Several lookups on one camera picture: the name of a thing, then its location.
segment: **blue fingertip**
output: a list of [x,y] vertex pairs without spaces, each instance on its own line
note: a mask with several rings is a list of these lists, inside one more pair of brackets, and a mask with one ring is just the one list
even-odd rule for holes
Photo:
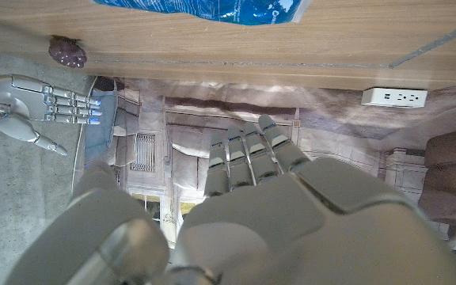
[[100,119],[98,118],[90,118],[89,124],[100,124]]

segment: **robotic hand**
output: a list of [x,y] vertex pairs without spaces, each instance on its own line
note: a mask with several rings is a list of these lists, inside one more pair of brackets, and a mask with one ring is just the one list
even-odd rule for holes
[[456,284],[456,256],[404,196],[351,165],[311,161],[269,116],[259,123],[228,130],[228,159],[212,139],[209,198],[170,260],[143,207],[91,165],[7,284]]
[[39,134],[28,120],[98,124],[100,101],[22,75],[0,75],[0,131],[67,155],[64,147]]

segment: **window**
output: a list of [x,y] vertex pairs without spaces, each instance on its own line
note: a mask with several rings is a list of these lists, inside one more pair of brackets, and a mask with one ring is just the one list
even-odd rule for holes
[[144,194],[132,194],[133,198],[137,199],[140,204],[146,209],[150,217],[158,224],[161,224],[161,205],[159,196],[144,195]]
[[180,202],[180,214],[182,215],[182,219],[186,218],[194,206],[196,206],[196,203]]
[[134,171],[151,172],[155,169],[154,143],[155,135],[137,134],[135,142],[136,160],[130,165]]

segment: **power outlet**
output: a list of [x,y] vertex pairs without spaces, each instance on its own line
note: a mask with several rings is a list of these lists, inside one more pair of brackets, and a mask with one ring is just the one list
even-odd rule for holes
[[425,106],[425,99],[425,90],[373,88],[363,91],[362,105],[419,108]]

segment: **robot finger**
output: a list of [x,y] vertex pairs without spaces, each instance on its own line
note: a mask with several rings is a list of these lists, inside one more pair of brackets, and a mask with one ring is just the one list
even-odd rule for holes
[[230,190],[242,186],[253,186],[253,175],[245,153],[243,133],[238,127],[228,129],[228,153],[230,157]]
[[79,108],[70,107],[63,105],[48,106],[48,111],[52,114],[63,114],[63,115],[82,115],[82,116],[101,116],[102,112],[98,109],[91,108]]
[[64,115],[58,113],[45,115],[45,120],[67,124],[100,124],[99,118],[93,118],[89,116]]
[[277,177],[279,171],[276,164],[268,155],[263,139],[253,123],[247,122],[244,124],[244,134],[256,184],[267,181],[272,177]]
[[45,150],[52,150],[61,155],[68,155],[64,147],[35,131],[26,119],[17,114],[0,118],[0,131],[11,138],[34,143]]
[[72,106],[72,107],[79,107],[79,108],[88,108],[88,109],[99,109],[100,104],[99,101],[95,100],[97,104],[92,104],[89,102],[82,102],[76,101],[74,99],[64,98],[64,97],[49,97],[47,102],[51,105],[58,105],[58,106]]
[[101,102],[99,100],[94,100],[92,98],[89,98],[87,96],[80,95],[76,92],[73,92],[68,89],[60,88],[60,87],[52,87],[48,86],[46,87],[45,90],[47,93],[51,94],[53,97],[62,97],[62,98],[67,98],[75,101],[80,101],[83,103],[88,103],[91,105],[96,105],[99,106]]
[[213,135],[209,154],[209,169],[205,182],[204,195],[220,196],[228,193],[228,170],[226,168],[226,151],[220,135]]
[[309,158],[282,133],[270,116],[260,116],[258,123],[284,172],[294,171],[296,166],[309,161]]

